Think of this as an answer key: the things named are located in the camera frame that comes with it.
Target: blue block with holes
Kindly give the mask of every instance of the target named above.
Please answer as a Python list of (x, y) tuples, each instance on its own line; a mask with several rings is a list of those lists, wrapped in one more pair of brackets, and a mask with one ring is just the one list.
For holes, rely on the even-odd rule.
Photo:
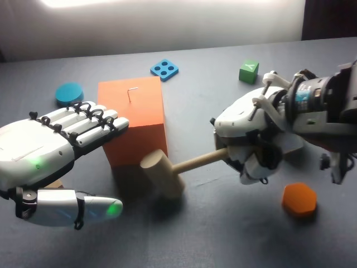
[(150, 68), (153, 75), (160, 76), (161, 81), (165, 82), (179, 72), (179, 68), (169, 60), (162, 60)]

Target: white wall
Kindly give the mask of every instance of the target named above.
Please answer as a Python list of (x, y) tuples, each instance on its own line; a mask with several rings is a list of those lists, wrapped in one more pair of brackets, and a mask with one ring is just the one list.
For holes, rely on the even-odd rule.
[(297, 41), (305, 0), (121, 0), (50, 8), (0, 0), (8, 61)]

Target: blue round block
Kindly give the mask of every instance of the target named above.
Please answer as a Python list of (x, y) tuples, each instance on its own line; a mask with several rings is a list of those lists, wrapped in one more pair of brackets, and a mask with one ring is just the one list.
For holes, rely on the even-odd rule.
[(81, 102), (83, 98), (83, 90), (78, 83), (65, 83), (56, 90), (57, 102), (62, 106), (72, 102)]

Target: green cube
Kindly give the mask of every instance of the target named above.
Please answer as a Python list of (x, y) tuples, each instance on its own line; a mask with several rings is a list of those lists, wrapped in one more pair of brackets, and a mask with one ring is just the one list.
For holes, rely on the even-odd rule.
[(248, 84), (254, 84), (257, 78), (259, 62), (254, 60), (245, 60), (239, 69), (239, 80)]

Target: gray table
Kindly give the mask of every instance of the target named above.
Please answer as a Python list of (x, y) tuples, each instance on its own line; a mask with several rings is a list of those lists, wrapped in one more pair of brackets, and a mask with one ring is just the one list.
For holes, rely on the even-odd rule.
[[(169, 156), (178, 162), (213, 150), (209, 119), (261, 86), (238, 81), (244, 59), (260, 62), (260, 78), (273, 69), (290, 79), (303, 68), (327, 76), (354, 60), (356, 48), (357, 38), (349, 38), (1, 64), (0, 125), (29, 111), (54, 110), (54, 91), (64, 82), (81, 83), (86, 99), (95, 101), (98, 82), (150, 76), (150, 67), (168, 58), (180, 68), (162, 83)], [(181, 202), (165, 202), (155, 191), (128, 198), (120, 218), (81, 231), (28, 224), (15, 217), (12, 201), (3, 200), (1, 267), (356, 267), (357, 169), (334, 185), (329, 171), (319, 170), (321, 152), (307, 145), (302, 160), (291, 158), (266, 186), (240, 185), (231, 168), (211, 164), (183, 175)], [(118, 180), (136, 183), (135, 171), (121, 174), (113, 178), (100, 148), (62, 180), (69, 188), (117, 197), (130, 191), (119, 189)], [(313, 222), (298, 223), (281, 207), (284, 186), (296, 181), (318, 194)]]

